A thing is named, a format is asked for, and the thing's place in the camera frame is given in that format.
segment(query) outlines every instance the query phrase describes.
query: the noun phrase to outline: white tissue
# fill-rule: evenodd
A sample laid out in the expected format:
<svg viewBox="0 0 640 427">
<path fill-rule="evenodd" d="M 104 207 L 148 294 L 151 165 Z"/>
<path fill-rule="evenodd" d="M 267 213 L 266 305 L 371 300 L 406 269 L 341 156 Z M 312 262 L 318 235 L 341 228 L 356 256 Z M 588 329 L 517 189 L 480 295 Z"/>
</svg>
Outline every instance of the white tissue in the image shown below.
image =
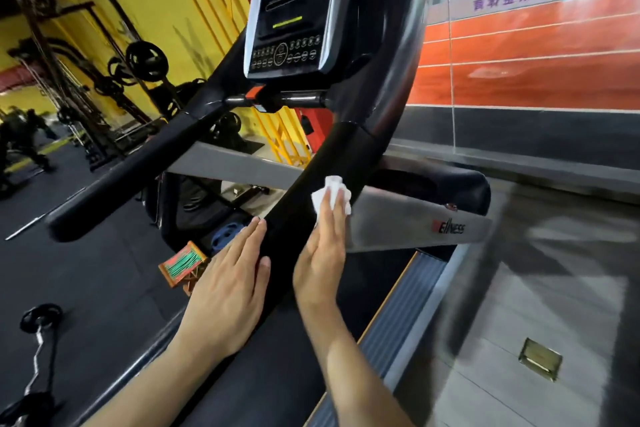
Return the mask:
<svg viewBox="0 0 640 427">
<path fill-rule="evenodd" d="M 326 189 L 329 188 L 331 190 L 331 209 L 335 206 L 335 200 L 338 197 L 338 191 L 340 189 L 344 189 L 344 213 L 346 215 L 351 214 L 351 191 L 347 189 L 347 187 L 342 183 L 342 178 L 340 176 L 327 176 L 324 178 L 324 188 L 318 189 L 316 192 L 311 194 L 311 201 L 314 204 L 314 210 L 316 210 L 316 216 L 320 215 L 320 204 L 322 203 L 322 199 L 324 197 L 324 193 Z"/>
</svg>

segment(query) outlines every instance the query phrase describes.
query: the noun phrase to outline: forearm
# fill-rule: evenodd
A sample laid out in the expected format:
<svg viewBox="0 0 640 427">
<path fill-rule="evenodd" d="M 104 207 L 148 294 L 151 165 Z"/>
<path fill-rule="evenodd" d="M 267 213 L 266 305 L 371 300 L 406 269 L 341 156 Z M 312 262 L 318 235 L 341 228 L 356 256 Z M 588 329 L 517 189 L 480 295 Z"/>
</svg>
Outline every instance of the forearm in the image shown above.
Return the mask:
<svg viewBox="0 0 640 427">
<path fill-rule="evenodd" d="M 302 306 L 301 314 L 341 427 L 410 427 L 411 421 L 364 358 L 337 306 Z"/>
<path fill-rule="evenodd" d="M 219 363 L 171 345 L 91 417 L 84 427 L 165 427 Z"/>
</svg>

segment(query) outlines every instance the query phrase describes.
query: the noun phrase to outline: treadmill console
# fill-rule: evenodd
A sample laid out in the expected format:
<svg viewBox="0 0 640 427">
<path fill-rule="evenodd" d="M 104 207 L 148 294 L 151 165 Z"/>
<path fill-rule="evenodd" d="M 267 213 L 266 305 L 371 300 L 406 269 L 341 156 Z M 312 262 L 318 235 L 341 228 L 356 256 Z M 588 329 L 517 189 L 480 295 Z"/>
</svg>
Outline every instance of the treadmill console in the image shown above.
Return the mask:
<svg viewBox="0 0 640 427">
<path fill-rule="evenodd" d="M 256 80 L 322 71 L 340 51 L 349 0 L 251 0 L 244 75 Z"/>
</svg>

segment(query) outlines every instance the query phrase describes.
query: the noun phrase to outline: treadmill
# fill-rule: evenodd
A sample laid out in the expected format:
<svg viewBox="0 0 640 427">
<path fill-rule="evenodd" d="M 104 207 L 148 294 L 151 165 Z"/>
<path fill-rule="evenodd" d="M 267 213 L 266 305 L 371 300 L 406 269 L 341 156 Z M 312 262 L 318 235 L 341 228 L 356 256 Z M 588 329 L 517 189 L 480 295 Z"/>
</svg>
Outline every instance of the treadmill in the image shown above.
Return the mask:
<svg viewBox="0 0 640 427">
<path fill-rule="evenodd" d="M 164 171 L 287 189 L 268 213 L 271 257 L 254 333 L 220 364 L 174 425 L 336 425 L 292 292 L 316 223 L 311 193 L 328 175 L 352 192 L 338 305 L 372 367 L 393 390 L 460 266 L 482 241 L 490 189 L 479 172 L 386 156 L 424 38 L 425 0 L 252 0 L 248 24 L 185 109 L 124 162 L 47 218 L 57 241 L 80 239 Z M 262 88 L 253 98 L 246 93 Z M 332 130 L 305 169 L 204 142 L 224 112 L 329 108 Z M 82 424 L 153 361 L 182 313 L 76 420 Z"/>
</svg>

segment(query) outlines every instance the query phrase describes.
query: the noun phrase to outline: treadmill display screen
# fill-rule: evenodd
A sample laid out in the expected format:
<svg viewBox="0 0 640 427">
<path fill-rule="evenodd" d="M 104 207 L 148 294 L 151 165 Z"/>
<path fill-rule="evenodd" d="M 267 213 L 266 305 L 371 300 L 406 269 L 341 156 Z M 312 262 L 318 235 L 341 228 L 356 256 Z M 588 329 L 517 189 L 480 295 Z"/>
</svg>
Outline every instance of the treadmill display screen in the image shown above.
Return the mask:
<svg viewBox="0 0 640 427">
<path fill-rule="evenodd" d="M 332 0 L 261 0 L 250 72 L 274 76 L 319 68 Z"/>
</svg>

